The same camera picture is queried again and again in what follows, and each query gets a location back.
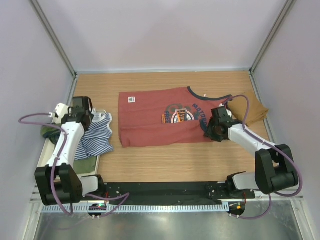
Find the cable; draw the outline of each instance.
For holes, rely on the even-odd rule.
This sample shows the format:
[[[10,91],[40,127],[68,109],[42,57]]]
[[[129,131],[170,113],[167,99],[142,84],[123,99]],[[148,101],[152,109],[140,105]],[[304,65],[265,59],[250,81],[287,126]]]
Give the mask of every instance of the cable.
[[[264,213],[262,213],[261,215],[259,216],[239,216],[239,215],[234,215],[234,214],[231,214],[231,216],[237,218],[237,219],[244,219],[244,220],[256,220],[256,219],[260,219],[262,217],[264,217],[271,209],[271,206],[272,206],[272,199],[271,199],[271,195],[269,194],[269,206],[268,208],[265,210]]]
[[[258,142],[268,146],[269,148],[277,151],[279,154],[281,154],[285,159],[287,159],[289,161],[289,163],[293,166],[294,170],[296,171],[297,175],[298,175],[298,179],[299,179],[299,187],[298,189],[294,192],[294,193],[291,193],[291,194],[283,194],[283,193],[279,193],[279,192],[275,192],[277,195],[279,196],[282,196],[282,197],[294,197],[296,195],[298,195],[301,190],[302,190],[302,187],[303,187],[303,178],[302,178],[302,174],[301,174],[301,171],[299,170],[298,166],[295,164],[295,162],[287,155],[285,154],[283,151],[281,151],[280,149],[276,148],[275,146],[269,144],[268,142],[265,142],[263,139],[261,139],[260,137],[252,134],[250,131],[247,130],[247,127],[246,127],[246,120],[247,120],[247,117],[248,117],[248,113],[249,113],[249,109],[250,109],[250,101],[249,101],[249,98],[246,96],[246,95],[236,95],[236,96],[233,96],[233,97],[230,97],[229,99],[227,99],[223,104],[227,103],[228,101],[234,99],[234,98],[238,98],[238,97],[243,97],[246,99],[246,111],[245,111],[245,115],[244,115],[244,118],[243,118],[243,122],[242,122],[242,127],[243,127],[243,130],[250,136],[252,137],[253,139],[257,140]]]
[[[63,206],[63,204],[61,203],[60,199],[58,198],[57,192],[56,192],[56,188],[55,188],[55,169],[58,163],[58,160],[60,159],[60,155],[62,153],[62,151],[64,150],[64,147],[67,143],[67,139],[68,139],[68,135],[66,133],[66,131],[57,125],[54,124],[49,124],[49,123],[42,123],[42,122],[34,122],[34,121],[23,121],[26,118],[30,118],[30,117],[34,117],[34,116],[51,116],[50,113],[35,113],[35,114],[30,114],[30,115],[26,115],[23,116],[19,119],[19,123],[20,124],[28,124],[28,125],[39,125],[39,126],[45,126],[45,127],[51,127],[51,128],[55,128],[60,130],[63,133],[63,142],[62,145],[56,155],[56,158],[54,159],[53,165],[52,165],[52,169],[51,169],[51,174],[50,174],[50,186],[51,186],[51,191],[54,197],[54,200],[56,201],[56,203],[59,205],[59,207],[61,208],[61,210],[67,214],[67,215],[72,215],[74,213],[74,208],[73,205],[70,205],[70,212],[68,212],[66,210],[66,208]]]
[[[39,125],[39,126],[45,126],[45,127],[51,127],[51,128],[55,128],[55,129],[58,129],[60,130],[62,133],[63,133],[63,142],[62,142],[62,145],[56,155],[56,158],[54,159],[54,162],[53,162],[53,165],[52,165],[52,169],[51,169],[51,174],[50,174],[50,186],[51,186],[51,191],[52,191],[52,194],[53,194],[53,197],[54,197],[54,200],[56,201],[56,203],[59,205],[59,207],[61,208],[61,210],[67,214],[67,215],[72,215],[74,213],[74,208],[73,208],[73,204],[71,203],[70,204],[70,212],[68,212],[66,210],[66,208],[63,206],[63,204],[61,203],[58,195],[57,195],[57,192],[56,192],[56,188],[55,188],[55,169],[56,169],[56,166],[57,166],[57,163],[58,163],[58,160],[60,159],[60,155],[67,143],[67,139],[68,139],[68,135],[66,133],[66,131],[60,127],[60,126],[57,126],[57,125],[54,125],[54,124],[49,124],[49,123],[42,123],[42,122],[34,122],[34,121],[23,121],[24,119],[26,118],[30,118],[30,117],[34,117],[34,116],[52,116],[50,113],[35,113],[35,114],[29,114],[29,115],[26,115],[26,116],[23,116],[19,119],[19,123],[20,124],[27,124],[27,125]],[[119,204],[117,205],[114,209],[112,209],[110,212],[107,212],[105,214],[102,214],[101,217],[106,217],[110,214],[112,214],[114,211],[116,211],[129,197],[129,193],[126,193],[122,196],[119,196],[119,197],[114,197],[114,198],[103,198],[103,197],[99,197],[99,196],[95,196],[95,195],[92,195],[92,194],[87,194],[86,196],[87,197],[92,197],[92,198],[95,198],[95,199],[100,199],[100,200],[105,200],[105,201],[114,201],[114,200],[120,200],[120,199],[123,199],[124,200]]]
[[[232,96],[230,98],[228,98],[226,101],[224,101],[222,104],[225,105],[227,102],[233,100],[234,98],[239,98],[239,97],[242,97],[242,98],[245,98],[246,100],[246,111],[245,111],[245,114],[244,114],[244,118],[243,118],[243,121],[242,121],[242,128],[243,130],[249,135],[251,136],[253,139],[257,140],[258,142],[268,146],[269,148],[277,151],[279,154],[281,154],[285,159],[287,159],[289,161],[289,163],[293,166],[294,170],[297,172],[297,175],[298,175],[298,179],[299,179],[299,187],[298,189],[294,192],[294,193],[291,193],[291,194],[283,194],[283,193],[279,193],[279,192],[275,192],[275,194],[279,195],[279,196],[282,196],[282,197],[294,197],[296,195],[298,195],[301,190],[302,190],[302,187],[303,187],[303,178],[302,178],[302,174],[298,168],[298,166],[294,163],[294,161],[287,155],[285,154],[283,151],[281,151],[280,149],[276,148],[275,146],[269,144],[268,142],[265,142],[263,139],[261,139],[260,137],[258,136],[255,136],[254,134],[252,134],[250,131],[247,130],[246,128],[246,120],[247,120],[247,117],[248,117],[248,114],[249,114],[249,109],[250,109],[250,101],[249,101],[249,98],[246,96],[246,95],[236,95],[236,96]],[[240,218],[240,219],[244,219],[244,220],[255,220],[255,219],[259,219],[259,218],[262,218],[263,216],[265,216],[271,209],[271,206],[272,206],[272,198],[271,198],[271,195],[269,194],[269,207],[267,208],[267,210],[259,215],[259,216],[253,216],[253,217],[246,217],[246,216],[237,216],[237,215],[234,215],[232,214],[233,217],[236,217],[236,218]]]
[[[112,214],[113,212],[115,212],[120,206],[122,206],[125,201],[128,199],[130,193],[127,192],[126,194],[122,195],[122,196],[118,196],[118,197],[113,197],[113,198],[104,198],[104,197],[99,197],[99,196],[95,196],[95,195],[92,195],[92,194],[86,194],[85,196],[86,197],[91,197],[91,198],[94,198],[94,199],[99,199],[99,200],[106,200],[106,201],[115,201],[115,200],[120,200],[120,199],[123,199],[122,202],[120,202],[117,206],[115,206],[114,209],[112,209],[111,211],[109,212],[106,212],[104,214],[102,214],[101,216],[99,216],[99,218],[104,218],[106,216],[109,216],[110,214]],[[107,210],[107,208],[105,207],[97,207],[97,209],[101,210],[101,209],[105,209]],[[55,229],[59,230],[59,231],[68,231],[70,229],[73,229],[74,227],[82,224],[83,222],[85,222],[86,220],[89,220],[89,219],[92,219],[91,217],[88,217],[88,218],[85,218],[85,219],[82,219],[80,220],[79,222],[77,222],[76,224],[70,226],[70,227],[64,227],[64,228],[61,228],[61,227],[54,227]]]
[[[112,214],[114,211],[116,211],[122,204],[125,203],[125,201],[128,199],[130,193],[127,192],[125,193],[124,195],[122,196],[118,196],[118,197],[113,197],[113,198],[104,198],[104,197],[99,197],[99,196],[95,196],[95,195],[92,195],[92,194],[87,194],[85,195],[86,197],[92,197],[94,199],[99,199],[99,200],[106,200],[106,201],[114,201],[114,200],[119,200],[121,198],[124,198],[122,200],[122,202],[120,202],[114,209],[112,209],[111,211],[107,212],[107,213],[104,213],[100,216],[100,218],[104,218],[106,216],[109,216],[110,214]]]

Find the gray floor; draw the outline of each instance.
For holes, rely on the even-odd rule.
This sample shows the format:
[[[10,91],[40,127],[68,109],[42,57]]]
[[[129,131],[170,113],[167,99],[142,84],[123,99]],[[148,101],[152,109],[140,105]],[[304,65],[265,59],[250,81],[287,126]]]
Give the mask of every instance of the gray floor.
[[[248,202],[244,216],[261,214],[266,201]],[[289,201],[275,201],[268,215],[241,220],[225,212],[114,214],[87,219],[87,214],[66,216],[42,213],[36,240],[302,240]],[[70,230],[68,228],[84,220]]]

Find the printed graphic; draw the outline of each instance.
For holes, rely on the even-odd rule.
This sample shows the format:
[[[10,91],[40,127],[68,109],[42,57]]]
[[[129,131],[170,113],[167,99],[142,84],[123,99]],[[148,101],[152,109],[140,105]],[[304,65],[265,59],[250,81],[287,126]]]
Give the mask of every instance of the printed graphic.
[[[172,124],[193,120],[195,120],[195,117],[186,108],[175,110],[175,113],[171,117]]]
[[[184,121],[202,120],[207,124],[207,117],[204,111],[197,104],[183,106],[181,103],[169,105],[161,116],[162,123],[175,124]]]

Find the green cloth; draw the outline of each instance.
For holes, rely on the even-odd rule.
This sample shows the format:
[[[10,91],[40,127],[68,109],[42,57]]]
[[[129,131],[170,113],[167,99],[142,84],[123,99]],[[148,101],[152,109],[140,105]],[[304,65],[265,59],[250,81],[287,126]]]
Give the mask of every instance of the green cloth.
[[[86,159],[76,160],[73,163],[73,170],[76,174],[89,174],[95,171],[97,157],[92,156]]]
[[[57,145],[58,140],[60,138],[60,130],[50,127],[50,126],[43,126],[41,128],[41,135],[42,137],[44,137],[45,139],[49,139],[50,142],[52,142],[54,145]]]
[[[43,126],[41,128],[41,135],[45,139],[49,139],[51,143],[57,145],[58,140],[60,138],[60,130],[50,127]],[[76,174],[89,174],[92,173],[96,169],[97,157],[92,156],[86,159],[76,160],[73,163],[73,170]]]

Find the white cable carrier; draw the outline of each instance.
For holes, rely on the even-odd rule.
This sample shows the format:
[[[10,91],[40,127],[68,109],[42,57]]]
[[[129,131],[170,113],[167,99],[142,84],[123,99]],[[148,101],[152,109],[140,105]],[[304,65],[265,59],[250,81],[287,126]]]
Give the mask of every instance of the white cable carrier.
[[[73,204],[74,213],[101,213],[109,212],[114,209],[115,205],[106,205],[106,210],[90,210],[91,203],[76,203]],[[64,204],[67,211],[70,211],[70,205]],[[198,205],[198,206],[140,206],[140,205],[122,205],[114,213],[129,214],[129,213],[200,213],[200,212],[228,212],[229,203],[223,202],[217,205]],[[63,213],[58,205],[44,206],[42,213]]]

